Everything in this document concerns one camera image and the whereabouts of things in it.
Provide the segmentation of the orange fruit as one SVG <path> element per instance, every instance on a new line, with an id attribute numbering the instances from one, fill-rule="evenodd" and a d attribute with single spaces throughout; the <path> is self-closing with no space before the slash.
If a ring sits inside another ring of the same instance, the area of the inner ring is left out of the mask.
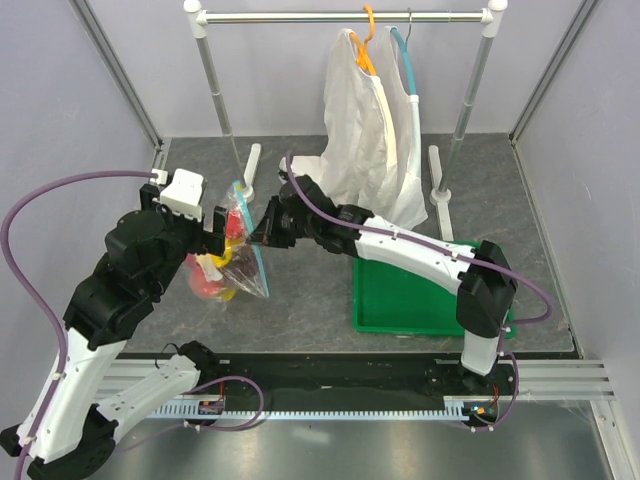
<path id="1" fill-rule="evenodd" d="M 225 240 L 224 250 L 220 255 L 210 254 L 211 262 L 217 270 L 225 268 L 233 257 L 233 245 L 229 239 Z"/>

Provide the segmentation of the peach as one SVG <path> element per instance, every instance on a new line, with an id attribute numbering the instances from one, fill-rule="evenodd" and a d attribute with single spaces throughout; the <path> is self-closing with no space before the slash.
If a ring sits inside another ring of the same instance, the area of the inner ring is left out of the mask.
<path id="1" fill-rule="evenodd" d="M 216 298 L 225 288 L 222 281 L 209 281 L 199 266 L 195 266 L 191 269 L 188 284 L 192 292 L 201 299 Z"/>

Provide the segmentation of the red strawberry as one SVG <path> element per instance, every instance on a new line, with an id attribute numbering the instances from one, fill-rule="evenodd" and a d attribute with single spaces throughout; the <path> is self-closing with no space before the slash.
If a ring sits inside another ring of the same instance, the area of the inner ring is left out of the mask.
<path id="1" fill-rule="evenodd" d="M 243 214 L 237 209 L 227 212 L 225 237 L 232 245 L 245 243 L 247 237 L 246 222 Z"/>

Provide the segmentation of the purple grape bunch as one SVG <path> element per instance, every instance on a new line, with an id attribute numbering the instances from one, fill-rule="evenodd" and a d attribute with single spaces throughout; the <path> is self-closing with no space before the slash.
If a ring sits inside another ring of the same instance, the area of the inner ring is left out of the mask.
<path id="1" fill-rule="evenodd" d="M 233 250 L 232 261 L 224 268 L 223 273 L 240 290 L 254 296 L 263 295 L 261 274 L 251 246 Z"/>

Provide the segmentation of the clear zip top bag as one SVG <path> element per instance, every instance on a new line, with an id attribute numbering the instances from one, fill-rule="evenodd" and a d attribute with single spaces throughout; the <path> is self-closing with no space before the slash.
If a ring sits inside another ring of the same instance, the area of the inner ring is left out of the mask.
<path id="1" fill-rule="evenodd" d="M 223 254 L 187 257 L 191 291 L 207 301 L 229 302 L 240 291 L 268 298 L 270 290 L 261 252 L 248 243 L 254 223 L 238 182 L 227 190 L 221 206 L 227 211 Z"/>

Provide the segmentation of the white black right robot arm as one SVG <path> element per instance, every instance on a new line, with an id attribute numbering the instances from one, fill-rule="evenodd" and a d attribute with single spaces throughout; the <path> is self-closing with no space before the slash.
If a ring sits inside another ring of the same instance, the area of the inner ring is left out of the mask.
<path id="1" fill-rule="evenodd" d="M 498 245 L 448 244 L 416 234 L 366 208 L 334 203 L 309 176 L 286 182 L 249 235 L 253 244 L 279 249 L 300 239 L 402 269 L 452 294 L 464 330 L 459 384 L 477 394 L 493 383 L 502 328 L 518 288 Z"/>

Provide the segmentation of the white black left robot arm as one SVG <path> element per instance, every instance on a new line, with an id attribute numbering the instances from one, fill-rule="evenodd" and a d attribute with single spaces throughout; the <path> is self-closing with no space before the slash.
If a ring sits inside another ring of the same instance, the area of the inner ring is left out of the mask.
<path id="1" fill-rule="evenodd" d="M 54 323 L 60 344 L 48 386 L 25 420 L 1 433 L 2 448 L 18 460 L 17 478 L 86 479 L 158 407 L 218 385 L 213 352 L 191 341 L 135 385 L 95 399 L 111 364 L 186 258 L 219 255 L 225 247 L 227 211 L 215 208 L 206 230 L 200 192 L 147 183 L 140 196 L 140 209 L 106 235 L 105 254 Z"/>

